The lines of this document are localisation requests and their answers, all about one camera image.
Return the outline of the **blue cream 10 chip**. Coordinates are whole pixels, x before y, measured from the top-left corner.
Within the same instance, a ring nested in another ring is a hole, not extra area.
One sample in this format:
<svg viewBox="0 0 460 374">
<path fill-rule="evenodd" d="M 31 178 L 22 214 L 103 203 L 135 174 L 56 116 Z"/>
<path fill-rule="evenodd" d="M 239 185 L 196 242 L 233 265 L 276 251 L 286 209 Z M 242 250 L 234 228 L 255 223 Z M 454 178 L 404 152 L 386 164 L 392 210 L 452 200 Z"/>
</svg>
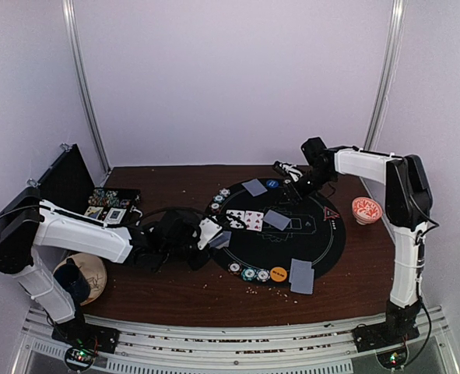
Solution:
<svg viewBox="0 0 460 374">
<path fill-rule="evenodd" d="M 219 191 L 219 194 L 223 196 L 224 198 L 227 198 L 230 195 L 230 190 L 229 189 L 221 189 Z"/>
<path fill-rule="evenodd" d="M 270 273 L 267 270 L 259 270 L 255 279 L 260 282 L 267 282 L 270 279 Z"/>
</svg>

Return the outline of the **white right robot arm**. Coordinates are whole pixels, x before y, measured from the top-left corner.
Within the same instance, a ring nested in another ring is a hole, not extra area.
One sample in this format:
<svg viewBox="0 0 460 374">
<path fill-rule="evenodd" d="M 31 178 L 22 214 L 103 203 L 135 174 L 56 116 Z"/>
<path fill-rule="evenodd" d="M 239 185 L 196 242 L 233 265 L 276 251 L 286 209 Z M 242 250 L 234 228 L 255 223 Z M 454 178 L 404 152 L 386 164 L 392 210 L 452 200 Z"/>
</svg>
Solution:
<svg viewBox="0 0 460 374">
<path fill-rule="evenodd" d="M 327 147 L 320 137 L 308 139 L 301 151 L 308 170 L 282 161 L 272 166 L 287 180 L 284 195 L 292 203 L 335 182 L 339 175 L 357 176 L 385 187 L 384 212 L 395 234 L 395 272 L 389 301 L 399 309 L 415 305 L 419 301 L 425 237 L 430 224 L 437 226 L 430 218 L 433 197 L 421 158 L 357 146 Z"/>
</svg>

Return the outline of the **blue green 50 chip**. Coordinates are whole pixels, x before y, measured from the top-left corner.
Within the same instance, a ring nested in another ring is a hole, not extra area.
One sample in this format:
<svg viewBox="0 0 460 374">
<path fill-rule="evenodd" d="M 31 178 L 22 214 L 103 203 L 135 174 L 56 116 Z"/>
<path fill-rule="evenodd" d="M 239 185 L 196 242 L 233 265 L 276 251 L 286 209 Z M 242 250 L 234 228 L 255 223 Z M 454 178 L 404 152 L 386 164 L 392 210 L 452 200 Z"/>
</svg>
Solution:
<svg viewBox="0 0 460 374">
<path fill-rule="evenodd" d="M 222 203 L 224 200 L 225 200 L 225 197 L 222 195 L 216 195 L 212 199 L 214 203 Z"/>
<path fill-rule="evenodd" d="M 244 281 L 253 281 L 256 278 L 256 270 L 252 268 L 245 268 L 241 272 L 241 277 Z"/>
</svg>

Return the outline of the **single blue-backed playing card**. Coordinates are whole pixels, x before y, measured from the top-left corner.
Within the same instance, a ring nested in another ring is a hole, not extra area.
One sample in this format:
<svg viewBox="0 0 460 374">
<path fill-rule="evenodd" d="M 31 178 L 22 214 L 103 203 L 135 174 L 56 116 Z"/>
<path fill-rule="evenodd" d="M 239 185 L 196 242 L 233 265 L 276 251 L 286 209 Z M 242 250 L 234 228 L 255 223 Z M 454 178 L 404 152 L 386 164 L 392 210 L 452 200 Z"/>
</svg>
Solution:
<svg viewBox="0 0 460 374">
<path fill-rule="evenodd" d="M 241 184 L 246 191 L 248 191 L 253 197 L 260 196 L 267 192 L 267 188 L 256 178 L 243 182 Z"/>
</svg>

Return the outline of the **yellow big blind button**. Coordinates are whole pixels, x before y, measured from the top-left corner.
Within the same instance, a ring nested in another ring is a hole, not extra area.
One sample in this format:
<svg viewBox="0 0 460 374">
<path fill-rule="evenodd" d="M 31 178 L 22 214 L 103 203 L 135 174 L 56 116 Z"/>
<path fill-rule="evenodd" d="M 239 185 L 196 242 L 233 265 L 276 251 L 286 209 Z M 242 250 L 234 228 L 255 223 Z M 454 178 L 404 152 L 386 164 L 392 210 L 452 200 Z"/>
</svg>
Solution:
<svg viewBox="0 0 460 374">
<path fill-rule="evenodd" d="M 281 266 L 275 266 L 270 270 L 271 280 L 276 283 L 282 283 L 287 280 L 288 272 L 285 268 Z"/>
</svg>

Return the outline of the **six of hearts card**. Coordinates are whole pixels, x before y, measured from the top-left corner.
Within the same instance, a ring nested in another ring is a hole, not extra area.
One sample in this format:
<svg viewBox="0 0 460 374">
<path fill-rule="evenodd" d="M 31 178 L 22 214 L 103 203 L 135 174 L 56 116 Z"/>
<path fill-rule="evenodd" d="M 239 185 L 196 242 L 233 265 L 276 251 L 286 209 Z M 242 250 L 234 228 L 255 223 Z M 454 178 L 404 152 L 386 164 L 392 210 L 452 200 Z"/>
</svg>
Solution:
<svg viewBox="0 0 460 374">
<path fill-rule="evenodd" d="M 244 223 L 249 231 L 262 231 L 264 214 L 259 211 L 246 210 L 244 213 Z"/>
</svg>

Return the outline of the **red triangular all-in marker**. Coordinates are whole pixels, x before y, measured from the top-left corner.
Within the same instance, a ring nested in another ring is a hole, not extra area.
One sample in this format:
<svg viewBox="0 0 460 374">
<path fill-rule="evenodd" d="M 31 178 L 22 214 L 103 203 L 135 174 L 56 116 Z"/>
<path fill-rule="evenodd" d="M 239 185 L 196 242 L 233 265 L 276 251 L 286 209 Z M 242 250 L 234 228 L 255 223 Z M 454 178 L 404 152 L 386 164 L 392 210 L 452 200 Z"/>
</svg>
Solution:
<svg viewBox="0 0 460 374">
<path fill-rule="evenodd" d="M 324 207 L 324 220 L 335 220 L 340 218 L 340 214 L 328 206 Z"/>
</svg>

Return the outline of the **blue small blind button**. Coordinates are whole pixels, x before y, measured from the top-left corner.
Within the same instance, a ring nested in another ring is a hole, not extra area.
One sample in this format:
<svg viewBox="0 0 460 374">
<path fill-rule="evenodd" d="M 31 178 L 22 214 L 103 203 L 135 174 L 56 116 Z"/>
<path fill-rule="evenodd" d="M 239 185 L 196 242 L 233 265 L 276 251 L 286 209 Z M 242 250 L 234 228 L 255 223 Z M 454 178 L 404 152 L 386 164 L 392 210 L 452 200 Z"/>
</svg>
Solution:
<svg viewBox="0 0 460 374">
<path fill-rule="evenodd" d="M 265 185 L 270 189 L 275 189 L 279 186 L 279 183 L 274 179 L 269 179 L 266 181 Z"/>
</svg>

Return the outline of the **five of diamonds card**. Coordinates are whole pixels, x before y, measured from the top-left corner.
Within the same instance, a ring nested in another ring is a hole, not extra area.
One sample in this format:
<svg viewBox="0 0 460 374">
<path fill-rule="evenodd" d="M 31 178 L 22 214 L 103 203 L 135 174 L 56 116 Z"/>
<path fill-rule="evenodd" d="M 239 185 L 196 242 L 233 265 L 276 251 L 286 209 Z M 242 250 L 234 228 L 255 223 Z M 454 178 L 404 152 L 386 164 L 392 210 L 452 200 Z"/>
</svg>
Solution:
<svg viewBox="0 0 460 374">
<path fill-rule="evenodd" d="M 268 210 L 263 217 L 263 222 L 275 229 L 284 231 L 291 222 L 291 219 L 274 210 Z"/>
</svg>

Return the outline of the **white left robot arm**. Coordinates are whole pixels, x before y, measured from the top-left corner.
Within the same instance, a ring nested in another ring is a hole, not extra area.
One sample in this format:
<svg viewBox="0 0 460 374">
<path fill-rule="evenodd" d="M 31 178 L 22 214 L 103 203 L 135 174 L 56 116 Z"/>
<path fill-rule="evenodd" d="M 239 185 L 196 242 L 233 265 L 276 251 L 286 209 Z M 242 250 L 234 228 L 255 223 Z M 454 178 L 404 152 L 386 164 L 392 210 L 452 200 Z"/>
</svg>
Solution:
<svg viewBox="0 0 460 374">
<path fill-rule="evenodd" d="M 74 345 L 84 346 L 92 340 L 92 328 L 78 317 L 77 303 L 42 262 L 38 248 L 82 252 L 151 271 L 175 257 L 192 269 L 203 266 L 222 224 L 193 208 L 157 212 L 161 219 L 143 227 L 138 221 L 106 223 L 56 206 L 41 199 L 38 189 L 27 187 L 0 212 L 0 273 L 17 279 L 50 318 L 62 324 L 62 333 Z"/>
</svg>

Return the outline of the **blue playing card deck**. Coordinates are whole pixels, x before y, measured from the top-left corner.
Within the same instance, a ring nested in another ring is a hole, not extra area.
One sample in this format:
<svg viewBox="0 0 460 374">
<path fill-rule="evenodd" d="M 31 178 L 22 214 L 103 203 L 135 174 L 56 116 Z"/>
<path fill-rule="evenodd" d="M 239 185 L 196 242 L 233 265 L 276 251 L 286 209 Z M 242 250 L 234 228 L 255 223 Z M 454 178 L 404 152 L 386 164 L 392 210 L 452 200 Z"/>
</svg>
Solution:
<svg viewBox="0 0 460 374">
<path fill-rule="evenodd" d="M 209 247 L 214 249 L 221 249 L 230 243 L 232 232 L 222 231 L 214 239 L 209 242 Z"/>
</svg>

